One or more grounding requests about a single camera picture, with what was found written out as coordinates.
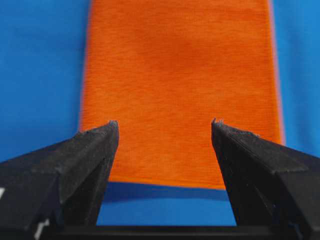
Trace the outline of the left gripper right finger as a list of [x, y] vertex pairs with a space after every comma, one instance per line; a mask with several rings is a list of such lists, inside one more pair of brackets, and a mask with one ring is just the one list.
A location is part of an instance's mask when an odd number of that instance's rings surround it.
[[318, 157], [216, 120], [211, 142], [236, 221], [220, 239], [319, 239]]

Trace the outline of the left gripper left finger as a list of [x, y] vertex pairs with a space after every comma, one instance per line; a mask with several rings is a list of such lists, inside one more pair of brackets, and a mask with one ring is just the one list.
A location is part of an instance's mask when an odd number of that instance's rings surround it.
[[107, 124], [0, 164], [0, 237], [39, 240], [45, 227], [95, 226], [119, 144]]

